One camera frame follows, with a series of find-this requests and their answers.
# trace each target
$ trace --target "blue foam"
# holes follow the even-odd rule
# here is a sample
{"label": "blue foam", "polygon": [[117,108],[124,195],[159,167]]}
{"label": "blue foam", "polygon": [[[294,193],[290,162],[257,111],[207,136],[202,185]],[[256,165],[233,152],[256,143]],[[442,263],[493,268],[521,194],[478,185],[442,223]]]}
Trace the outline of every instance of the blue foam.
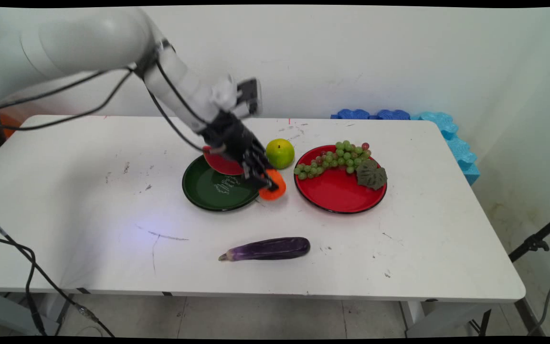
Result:
{"label": "blue foam", "polygon": [[466,180],[470,185],[473,185],[474,182],[478,179],[478,177],[481,175],[481,172],[478,171],[478,168],[476,168],[475,164],[472,164],[467,170],[463,171],[464,177],[466,177]]}
{"label": "blue foam", "polygon": [[470,144],[454,135],[451,140],[445,140],[449,149],[454,154],[458,165],[465,171],[476,161],[476,155],[470,151]]}
{"label": "blue foam", "polygon": [[390,111],[383,109],[379,111],[375,116],[369,117],[369,119],[397,119],[397,120],[410,120],[411,116],[402,110]]}
{"label": "blue foam", "polygon": [[369,113],[362,109],[351,111],[350,109],[342,109],[336,115],[330,115],[330,119],[369,119]]}
{"label": "blue foam", "polygon": [[419,114],[419,120],[429,120],[436,123],[445,140],[451,140],[458,132],[458,126],[454,124],[454,118],[443,112],[424,112]]}

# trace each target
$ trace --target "purple eggplant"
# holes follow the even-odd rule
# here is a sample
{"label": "purple eggplant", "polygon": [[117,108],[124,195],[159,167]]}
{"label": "purple eggplant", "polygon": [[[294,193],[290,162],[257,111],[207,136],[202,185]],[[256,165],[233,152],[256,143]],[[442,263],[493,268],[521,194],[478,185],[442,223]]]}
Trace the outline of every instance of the purple eggplant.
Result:
{"label": "purple eggplant", "polygon": [[304,237],[280,237],[231,248],[218,260],[291,259],[306,255],[310,249]]}

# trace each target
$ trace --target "white table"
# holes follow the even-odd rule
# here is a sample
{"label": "white table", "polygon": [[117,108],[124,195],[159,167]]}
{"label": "white table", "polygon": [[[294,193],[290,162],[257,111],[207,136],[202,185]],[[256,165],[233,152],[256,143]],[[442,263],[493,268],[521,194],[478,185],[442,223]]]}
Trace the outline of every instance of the white table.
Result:
{"label": "white table", "polygon": [[[24,125],[59,117],[33,116]],[[288,190],[280,200],[206,211],[181,190],[184,170],[199,153],[164,119],[92,116],[18,131],[0,148],[0,226],[31,247],[67,292],[405,301],[409,337],[438,334],[443,326],[469,320],[470,313],[524,296],[521,279],[435,124],[245,124],[264,145],[290,140],[297,159],[323,144],[369,142],[388,171],[388,192],[364,213],[328,213],[299,194],[291,166],[281,171]],[[241,244],[297,236],[311,242],[305,257],[218,261]],[[23,291],[29,267],[17,250],[0,244],[0,291]],[[36,273],[32,291],[54,290]],[[419,302],[427,299],[448,302],[445,311],[415,324],[423,316]]]}

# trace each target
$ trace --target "plate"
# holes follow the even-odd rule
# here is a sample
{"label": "plate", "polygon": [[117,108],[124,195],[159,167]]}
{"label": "plate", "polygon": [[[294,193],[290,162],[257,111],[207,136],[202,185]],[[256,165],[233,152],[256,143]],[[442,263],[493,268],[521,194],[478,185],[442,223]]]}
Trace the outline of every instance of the plate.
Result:
{"label": "plate", "polygon": [[188,165],[181,188],[192,204],[210,211],[237,209],[258,197],[258,190],[246,184],[241,176],[217,172],[203,155]]}
{"label": "plate", "polygon": [[[335,152],[334,144],[313,148],[296,163],[311,164],[321,151]],[[358,185],[356,174],[347,174],[344,168],[329,168],[314,179],[300,180],[294,176],[294,183],[301,195],[321,209],[339,214],[355,214],[378,205],[388,189],[386,183],[378,190]]]}
{"label": "plate", "polygon": [[230,161],[219,154],[209,154],[210,146],[203,147],[203,155],[207,163],[216,171],[229,176],[243,174],[243,167],[237,161]]}

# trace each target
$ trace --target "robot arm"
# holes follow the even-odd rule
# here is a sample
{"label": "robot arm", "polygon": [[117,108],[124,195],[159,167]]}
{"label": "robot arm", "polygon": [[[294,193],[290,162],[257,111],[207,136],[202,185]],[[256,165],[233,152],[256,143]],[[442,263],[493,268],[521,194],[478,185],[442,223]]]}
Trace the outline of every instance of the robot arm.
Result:
{"label": "robot arm", "polygon": [[138,8],[106,9],[74,22],[52,22],[0,40],[0,99],[22,88],[89,70],[135,63],[150,92],[228,159],[258,189],[278,186],[264,148],[239,116],[260,111],[256,79],[229,77],[209,87],[177,56],[154,22]]}

